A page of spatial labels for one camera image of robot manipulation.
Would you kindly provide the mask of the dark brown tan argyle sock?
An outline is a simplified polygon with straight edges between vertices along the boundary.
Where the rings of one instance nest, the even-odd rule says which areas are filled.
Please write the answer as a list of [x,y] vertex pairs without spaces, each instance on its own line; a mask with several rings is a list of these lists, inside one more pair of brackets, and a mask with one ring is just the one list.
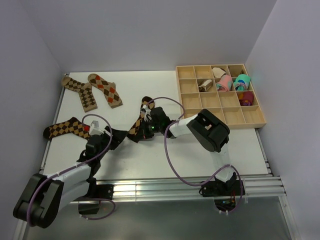
[[128,131],[127,137],[135,143],[139,142],[139,128],[140,128],[140,125],[143,121],[143,119],[141,118],[141,108],[143,105],[147,105],[150,109],[154,108],[154,106],[155,106],[154,102],[151,102],[148,105],[148,102],[150,102],[151,100],[152,100],[152,98],[149,96],[144,96],[142,98],[138,119],[135,121],[135,123],[132,125],[132,127]]

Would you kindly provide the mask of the tan orange argyle sock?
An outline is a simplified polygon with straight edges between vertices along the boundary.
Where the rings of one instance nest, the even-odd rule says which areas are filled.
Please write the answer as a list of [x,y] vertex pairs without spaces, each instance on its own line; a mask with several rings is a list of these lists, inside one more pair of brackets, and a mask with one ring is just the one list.
[[96,73],[91,73],[87,77],[88,82],[98,90],[100,90],[108,105],[114,109],[123,105],[122,99],[116,90],[114,82],[108,82]]

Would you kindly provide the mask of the brown tan striped sock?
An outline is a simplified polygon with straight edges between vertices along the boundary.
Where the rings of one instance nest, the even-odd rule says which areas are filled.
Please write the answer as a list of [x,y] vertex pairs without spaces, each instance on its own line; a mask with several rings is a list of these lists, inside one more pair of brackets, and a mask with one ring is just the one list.
[[198,85],[198,90],[200,93],[204,93],[204,92],[207,92],[212,86],[213,86],[213,80],[206,79]]

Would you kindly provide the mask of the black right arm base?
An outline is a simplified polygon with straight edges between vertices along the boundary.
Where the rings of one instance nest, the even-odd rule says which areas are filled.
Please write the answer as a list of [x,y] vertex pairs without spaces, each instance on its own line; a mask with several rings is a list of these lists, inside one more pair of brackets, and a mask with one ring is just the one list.
[[214,204],[219,211],[229,212],[237,206],[236,197],[244,196],[246,192],[243,181],[237,179],[234,172],[227,182],[222,182],[215,177],[213,181],[204,184],[198,193],[204,198],[224,197],[214,200]]

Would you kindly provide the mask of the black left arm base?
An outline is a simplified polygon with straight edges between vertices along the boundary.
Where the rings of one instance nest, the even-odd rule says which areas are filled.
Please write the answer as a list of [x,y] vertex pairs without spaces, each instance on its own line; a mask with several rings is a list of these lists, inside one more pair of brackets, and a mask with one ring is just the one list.
[[84,196],[78,197],[75,201],[78,204],[78,213],[82,216],[97,215],[101,209],[102,202],[111,203],[112,208],[104,217],[110,216],[116,209],[113,202],[114,185],[98,184]]

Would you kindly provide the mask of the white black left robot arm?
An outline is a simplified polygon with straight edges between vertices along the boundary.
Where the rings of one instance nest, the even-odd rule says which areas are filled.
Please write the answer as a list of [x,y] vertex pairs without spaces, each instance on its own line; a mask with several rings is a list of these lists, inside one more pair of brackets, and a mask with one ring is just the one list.
[[72,201],[111,202],[114,186],[99,185],[95,174],[109,150],[115,150],[126,138],[127,131],[105,127],[91,135],[75,164],[51,175],[34,174],[25,186],[14,209],[16,219],[32,227],[47,228],[58,212]]

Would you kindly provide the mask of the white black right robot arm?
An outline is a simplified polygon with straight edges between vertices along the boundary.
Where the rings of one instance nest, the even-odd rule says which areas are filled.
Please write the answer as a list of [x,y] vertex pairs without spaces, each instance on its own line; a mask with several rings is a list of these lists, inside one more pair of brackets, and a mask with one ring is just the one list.
[[[144,107],[143,112],[145,117],[140,123],[135,141],[148,140],[155,134],[161,133],[164,136],[164,151],[168,164],[178,179],[192,187],[203,186],[214,179],[220,194],[227,195],[233,190],[238,172],[231,166],[228,151],[230,129],[225,123],[207,109],[202,109],[199,113],[182,120],[171,120],[162,107],[155,107],[149,111]],[[168,139],[190,134],[210,153],[217,168],[209,179],[198,184],[188,182],[178,174],[170,160],[167,147]]]

